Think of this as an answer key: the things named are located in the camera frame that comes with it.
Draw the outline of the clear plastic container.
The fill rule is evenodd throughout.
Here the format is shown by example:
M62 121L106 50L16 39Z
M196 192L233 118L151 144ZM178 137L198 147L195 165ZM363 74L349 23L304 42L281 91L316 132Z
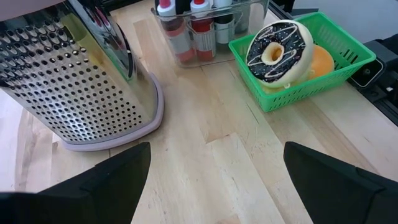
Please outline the clear plastic container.
M214 0L210 0L211 4L211 9L209 15L213 18L217 17L216 11L217 9L214 8L213 6ZM154 7L151 9L151 13L153 13L154 17L156 18L159 27L162 29L162 33L165 37L165 40L169 46L169 49L172 53L172 56L174 56L174 59L176 63L181 66L181 67L198 67L202 65L208 65L212 63L218 63L218 62L225 62L228 60L232 60L233 56L232 53L229 49L229 46L225 45L218 45L216 43L216 31L215 31L215 43L216 43L216 55L213 58L212 61L209 62L202 62L198 59L197 56L197 51L195 47L195 41L193 38L193 30L191 26L191 19L192 19L192 13L191 10L189 12L186 12L184 14L177 14L177 17L182 17L185 19L186 23L186 28L188 30L189 36L190 36L190 41L191 45L194 49L195 56L189 60L188 62L181 63L178 61L176 56L174 55L173 49L170 46L170 43L164 33L164 30L162 28L162 25L160 23L160 19L158 18L158 13L157 13L157 6L159 4L159 0L154 0ZM264 19L267 14L267 8L268 8L269 0L233 0L233 4L231 5L232 7L232 13L234 14L234 37L231 41L243 37L248 34L253 34L257 32L264 23Z

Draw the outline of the dark red small bottle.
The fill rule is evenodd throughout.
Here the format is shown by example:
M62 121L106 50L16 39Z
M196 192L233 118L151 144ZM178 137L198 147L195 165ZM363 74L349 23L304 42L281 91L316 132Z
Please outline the dark red small bottle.
M159 0L157 13L178 61L185 63L191 60L195 56L194 49L191 45L185 19L177 17L175 0Z

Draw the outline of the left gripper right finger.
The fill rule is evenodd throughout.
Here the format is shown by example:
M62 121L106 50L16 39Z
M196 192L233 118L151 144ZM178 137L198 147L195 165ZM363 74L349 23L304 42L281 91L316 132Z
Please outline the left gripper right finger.
M314 224L398 224L398 182L292 141L284 162Z

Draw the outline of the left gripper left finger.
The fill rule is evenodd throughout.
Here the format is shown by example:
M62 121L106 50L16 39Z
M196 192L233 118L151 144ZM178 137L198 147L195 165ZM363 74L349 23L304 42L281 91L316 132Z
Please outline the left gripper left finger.
M150 161L142 142L43 191L0 192L0 224L131 224Z

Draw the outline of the green plastic basket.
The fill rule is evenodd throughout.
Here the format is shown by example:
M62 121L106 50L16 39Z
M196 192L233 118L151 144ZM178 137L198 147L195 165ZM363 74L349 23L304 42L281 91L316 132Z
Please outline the green plastic basket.
M345 82L363 65L376 59L376 55L361 42L352 37L339 25L321 12L314 12L296 19L309 29L315 44L331 54L335 70L329 74L305 81L286 90L267 94L256 81L246 64L245 54L253 35L235 39L229 43L239 73L263 111L268 112L294 103L298 100L334 88Z

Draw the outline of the dark small bottle white cap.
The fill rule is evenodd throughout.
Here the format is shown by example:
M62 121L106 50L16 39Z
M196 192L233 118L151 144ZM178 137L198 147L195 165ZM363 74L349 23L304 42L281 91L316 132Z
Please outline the dark small bottle white cap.
M213 6L217 17L214 18L216 43L227 46L234 37L234 14L232 13L233 0L214 0Z
M191 0L175 0L175 9L177 14L184 14L190 11Z

